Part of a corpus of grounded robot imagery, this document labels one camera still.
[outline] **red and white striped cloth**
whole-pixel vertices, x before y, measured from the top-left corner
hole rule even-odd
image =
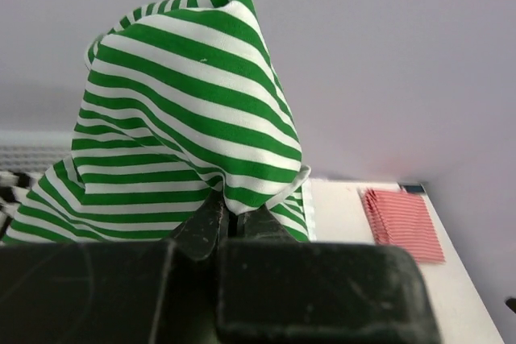
[[[417,262],[443,263],[443,249],[421,196],[368,189],[362,196],[374,240],[407,250]]]

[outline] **towel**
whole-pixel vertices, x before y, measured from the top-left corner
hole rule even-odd
[[[368,189],[362,201],[376,243],[402,247],[420,263],[444,262],[443,250],[421,196]]]
[[[310,168],[252,0],[163,0],[87,49],[71,154],[27,194],[3,241],[156,240],[212,189],[265,205],[308,240]]]

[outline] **black and white checkered cloth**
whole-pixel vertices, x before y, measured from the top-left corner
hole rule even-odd
[[[0,239],[6,233],[29,189],[42,175],[33,172],[0,171]]]

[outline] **green and white striped cloth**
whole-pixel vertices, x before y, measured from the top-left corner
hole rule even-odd
[[[211,189],[266,205],[307,241],[310,168],[252,0],[164,0],[123,17],[85,55],[72,152],[19,207],[3,242],[165,237]]]

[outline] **gray wall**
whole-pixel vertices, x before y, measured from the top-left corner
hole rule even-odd
[[[0,0],[0,130],[70,131],[86,44],[150,1]],[[429,181],[516,342],[514,0],[255,2],[315,174]]]

